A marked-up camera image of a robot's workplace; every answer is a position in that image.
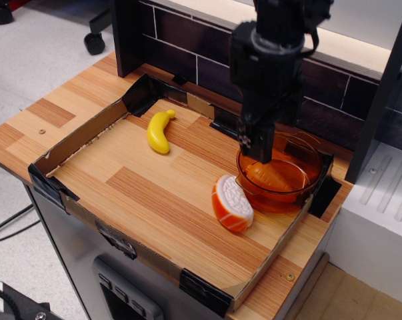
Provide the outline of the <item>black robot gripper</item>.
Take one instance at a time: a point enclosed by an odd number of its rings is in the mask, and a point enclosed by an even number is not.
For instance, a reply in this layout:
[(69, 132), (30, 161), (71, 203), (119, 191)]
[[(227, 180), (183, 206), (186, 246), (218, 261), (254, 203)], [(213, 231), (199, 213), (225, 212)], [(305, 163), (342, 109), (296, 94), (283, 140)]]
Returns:
[(243, 22), (230, 37), (230, 79), (242, 94), (237, 122), (241, 153), (260, 163), (272, 160), (275, 123), (294, 125), (303, 79), (298, 51), (286, 52)]

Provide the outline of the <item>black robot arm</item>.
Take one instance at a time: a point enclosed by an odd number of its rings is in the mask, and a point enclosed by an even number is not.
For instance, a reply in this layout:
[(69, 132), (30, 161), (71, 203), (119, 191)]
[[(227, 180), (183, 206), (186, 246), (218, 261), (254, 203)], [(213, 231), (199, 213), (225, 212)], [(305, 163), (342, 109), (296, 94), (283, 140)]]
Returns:
[(230, 36), (230, 80), (242, 94), (237, 139), (242, 154), (272, 160), (275, 126), (293, 126), (303, 99), (304, 58), (319, 45), (317, 27), (332, 1), (255, 1), (257, 18)]

